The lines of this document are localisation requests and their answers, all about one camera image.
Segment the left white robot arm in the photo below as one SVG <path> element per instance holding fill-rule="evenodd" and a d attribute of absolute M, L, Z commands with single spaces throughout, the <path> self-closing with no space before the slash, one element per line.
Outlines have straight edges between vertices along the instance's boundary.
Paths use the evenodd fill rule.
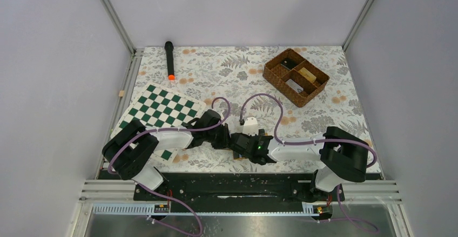
<path fill-rule="evenodd" d="M 163 175 L 149 158 L 155 151 L 189 149 L 210 143 L 215 149 L 228 148 L 230 132 L 214 110 L 183 122 L 178 127 L 147 129 L 138 119 L 129 122 L 102 149 L 103 157 L 123 180 L 133 180 L 147 188 L 147 193 L 160 200 L 167 195 Z"/>

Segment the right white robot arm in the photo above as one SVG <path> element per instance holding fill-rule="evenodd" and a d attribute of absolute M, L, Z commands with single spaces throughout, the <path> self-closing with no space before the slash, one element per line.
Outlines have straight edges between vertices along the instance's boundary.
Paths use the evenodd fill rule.
<path fill-rule="evenodd" d="M 228 147 L 259 165 L 285 160 L 322 162 L 324 167 L 314 172 L 309 189 L 317 200 L 325 199 L 344 182 L 364 182 L 369 165 L 369 146 L 335 126 L 314 138 L 277 140 L 273 136 L 233 133 Z"/>

